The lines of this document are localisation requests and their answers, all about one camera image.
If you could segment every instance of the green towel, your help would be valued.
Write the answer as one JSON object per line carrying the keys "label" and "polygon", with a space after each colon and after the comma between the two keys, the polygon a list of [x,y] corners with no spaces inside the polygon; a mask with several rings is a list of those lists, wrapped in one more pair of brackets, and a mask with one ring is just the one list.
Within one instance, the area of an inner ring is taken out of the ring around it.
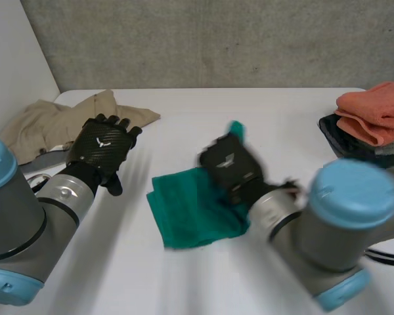
{"label": "green towel", "polygon": [[[233,121],[229,132],[244,141],[244,126]],[[164,246],[185,249],[241,236],[248,229],[248,207],[231,205],[226,192],[205,169],[154,177],[147,195]]]}

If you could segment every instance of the table surface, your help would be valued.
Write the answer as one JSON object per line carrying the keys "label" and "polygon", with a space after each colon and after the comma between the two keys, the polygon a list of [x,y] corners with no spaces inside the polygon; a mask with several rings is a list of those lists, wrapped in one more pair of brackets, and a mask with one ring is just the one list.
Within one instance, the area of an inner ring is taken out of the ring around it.
{"label": "table surface", "polygon": [[[358,89],[114,90],[118,104],[162,115],[144,128],[120,169],[123,195],[101,188],[33,303],[0,305],[0,315],[323,314],[251,233],[193,250],[164,250],[146,194],[152,177],[194,167],[231,120],[246,126],[246,141],[271,180],[292,176],[307,187],[318,168],[336,158],[317,121],[347,91]],[[97,92],[69,91],[56,102],[74,106]],[[394,240],[378,248],[394,252]],[[333,314],[394,314],[394,267],[362,263],[372,283]]]}

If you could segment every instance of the concrete wall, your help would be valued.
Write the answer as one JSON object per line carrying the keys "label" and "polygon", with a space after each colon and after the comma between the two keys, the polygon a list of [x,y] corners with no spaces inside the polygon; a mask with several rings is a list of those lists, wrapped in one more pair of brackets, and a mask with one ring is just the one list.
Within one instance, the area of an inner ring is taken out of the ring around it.
{"label": "concrete wall", "polygon": [[394,80],[394,0],[22,4],[62,91]]}

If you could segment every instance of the white wall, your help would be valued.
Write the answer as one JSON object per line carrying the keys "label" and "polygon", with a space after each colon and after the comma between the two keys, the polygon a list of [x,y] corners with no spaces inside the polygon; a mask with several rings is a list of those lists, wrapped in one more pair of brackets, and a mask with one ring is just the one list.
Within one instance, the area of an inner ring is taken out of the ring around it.
{"label": "white wall", "polygon": [[19,0],[0,0],[0,130],[38,98],[58,87]]}

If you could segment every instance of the crumpled cloth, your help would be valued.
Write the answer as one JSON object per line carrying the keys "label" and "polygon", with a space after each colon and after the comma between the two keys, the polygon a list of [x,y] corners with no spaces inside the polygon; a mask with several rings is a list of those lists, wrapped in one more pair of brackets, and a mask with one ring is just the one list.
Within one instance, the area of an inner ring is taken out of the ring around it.
{"label": "crumpled cloth", "polygon": [[83,124],[101,113],[106,117],[117,115],[120,119],[129,118],[129,128],[143,127],[160,118],[160,114],[148,109],[117,105],[114,93],[105,90],[73,108],[38,100],[1,131],[0,139],[16,156],[18,164],[22,165],[56,146],[67,150]]}

